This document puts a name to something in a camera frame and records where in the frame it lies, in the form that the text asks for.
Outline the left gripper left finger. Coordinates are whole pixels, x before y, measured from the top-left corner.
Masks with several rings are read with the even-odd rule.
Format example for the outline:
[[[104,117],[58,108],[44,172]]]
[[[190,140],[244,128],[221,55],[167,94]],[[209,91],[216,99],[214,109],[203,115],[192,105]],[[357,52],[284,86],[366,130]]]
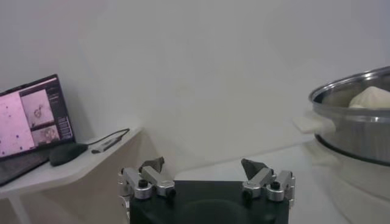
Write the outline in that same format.
[[[119,196],[148,200],[155,192],[168,200],[176,196],[175,182],[161,174],[164,157],[147,160],[138,169],[122,168],[118,174]]]

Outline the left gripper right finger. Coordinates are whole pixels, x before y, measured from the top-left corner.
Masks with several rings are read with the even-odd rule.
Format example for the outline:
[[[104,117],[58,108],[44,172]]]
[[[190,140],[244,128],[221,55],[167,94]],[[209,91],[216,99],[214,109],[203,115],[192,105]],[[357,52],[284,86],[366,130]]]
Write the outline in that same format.
[[[242,159],[241,165],[247,180],[242,183],[242,195],[246,202],[266,197],[273,202],[295,202],[296,178],[289,170],[279,174],[261,162]]]

